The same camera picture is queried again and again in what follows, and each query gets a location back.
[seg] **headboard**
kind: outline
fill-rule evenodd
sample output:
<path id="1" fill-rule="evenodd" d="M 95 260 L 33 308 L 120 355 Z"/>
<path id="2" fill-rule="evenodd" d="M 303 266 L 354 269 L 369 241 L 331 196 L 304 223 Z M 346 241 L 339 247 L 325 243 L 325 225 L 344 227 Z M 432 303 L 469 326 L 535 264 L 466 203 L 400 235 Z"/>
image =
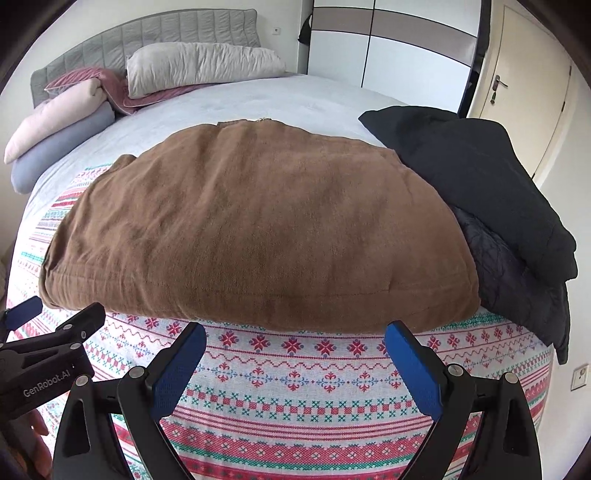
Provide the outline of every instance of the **headboard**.
<path id="1" fill-rule="evenodd" d="M 59 76 L 82 67 L 98 66 L 125 74 L 125 59 L 144 45 L 183 41 L 230 43 L 260 47 L 256 10 L 188 9 L 137 18 L 105 30 L 71 48 L 31 75 L 33 105 L 49 98 L 44 90 Z"/>

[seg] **white pillow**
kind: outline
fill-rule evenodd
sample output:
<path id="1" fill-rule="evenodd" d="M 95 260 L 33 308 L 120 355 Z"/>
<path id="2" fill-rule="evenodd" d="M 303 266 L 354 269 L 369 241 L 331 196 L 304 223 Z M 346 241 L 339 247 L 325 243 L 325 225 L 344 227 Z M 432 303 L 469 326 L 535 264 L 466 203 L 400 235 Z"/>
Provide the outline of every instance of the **white pillow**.
<path id="1" fill-rule="evenodd" d="M 228 43 L 152 43 L 127 61 L 129 97 L 185 85 L 277 77 L 285 62 L 268 48 Z"/>

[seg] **patterned bedspread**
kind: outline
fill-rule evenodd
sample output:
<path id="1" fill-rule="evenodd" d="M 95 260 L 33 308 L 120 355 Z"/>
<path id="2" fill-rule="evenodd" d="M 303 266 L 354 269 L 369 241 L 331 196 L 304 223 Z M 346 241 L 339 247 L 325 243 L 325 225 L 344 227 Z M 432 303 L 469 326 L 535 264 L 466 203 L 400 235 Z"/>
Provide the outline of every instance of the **patterned bedspread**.
<path id="1" fill-rule="evenodd" d="M 80 173 L 17 250 L 8 306 L 37 294 L 47 245 L 61 218 L 108 166 Z M 44 309 L 16 332 L 48 333 L 73 312 Z M 279 333 L 200 320 L 207 351 L 172 416 L 161 424 L 197 478 L 395 479 L 431 425 L 389 360 L 379 336 Z M 109 313 L 85 344 L 96 380 L 147 365 L 183 330 L 185 320 Z M 536 425 L 550 381 L 551 348 L 531 332 L 484 310 L 470 320 L 418 335 L 445 363 L 473 375 L 515 372 Z M 46 404 L 53 448 L 66 396 Z M 478 426 L 472 416 L 448 471 L 458 476 Z M 134 477 L 148 479 L 123 418 L 116 429 Z"/>

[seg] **folded blanket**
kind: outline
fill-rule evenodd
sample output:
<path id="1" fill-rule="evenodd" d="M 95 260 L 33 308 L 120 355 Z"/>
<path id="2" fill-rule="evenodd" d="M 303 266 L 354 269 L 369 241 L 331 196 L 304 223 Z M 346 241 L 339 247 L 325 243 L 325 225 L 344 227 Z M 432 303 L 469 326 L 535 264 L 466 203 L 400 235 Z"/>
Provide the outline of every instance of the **folded blanket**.
<path id="1" fill-rule="evenodd" d="M 523 260 L 480 220 L 452 207 L 476 263 L 482 306 L 522 325 L 546 345 L 554 344 L 560 365 L 569 357 L 570 312 L 566 285 L 540 282 Z"/>
<path id="2" fill-rule="evenodd" d="M 41 140 L 12 162 L 10 180 L 14 191 L 31 193 L 43 172 L 114 122 L 113 109 L 109 102 L 103 102 L 96 112 Z"/>
<path id="3" fill-rule="evenodd" d="M 111 106 L 122 115 L 133 115 L 135 108 L 127 107 L 124 100 L 127 97 L 124 88 L 124 79 L 111 69 L 101 67 L 83 67 L 81 69 L 71 70 L 61 77 L 52 80 L 45 87 L 45 91 L 55 97 L 61 95 L 66 90 L 78 85 L 85 80 L 96 78 L 100 81 L 100 86 L 104 90 Z"/>
<path id="4" fill-rule="evenodd" d="M 8 141 L 4 163 L 10 163 L 51 134 L 86 118 L 106 100 L 100 80 L 88 79 L 53 100 L 38 105 Z"/>
<path id="5" fill-rule="evenodd" d="M 479 306 L 452 212 L 396 153 L 272 120 L 120 157 L 61 222 L 39 286 L 53 307 L 274 330 L 418 332 Z"/>
<path id="6" fill-rule="evenodd" d="M 416 106 L 368 111 L 359 120 L 448 205 L 497 233 L 539 280 L 560 287 L 577 276 L 574 238 L 517 160 L 502 125 Z"/>

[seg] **brown blanket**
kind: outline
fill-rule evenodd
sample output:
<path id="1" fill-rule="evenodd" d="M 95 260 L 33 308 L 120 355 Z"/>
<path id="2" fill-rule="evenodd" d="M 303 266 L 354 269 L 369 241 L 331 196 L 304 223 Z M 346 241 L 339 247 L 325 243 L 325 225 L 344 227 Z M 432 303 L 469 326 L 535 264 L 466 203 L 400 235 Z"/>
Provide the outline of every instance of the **brown blanket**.
<path id="1" fill-rule="evenodd" d="M 272 120 L 120 157 L 62 221 L 39 286 L 53 307 L 275 330 L 419 332 L 479 305 L 453 214 L 396 153 Z"/>

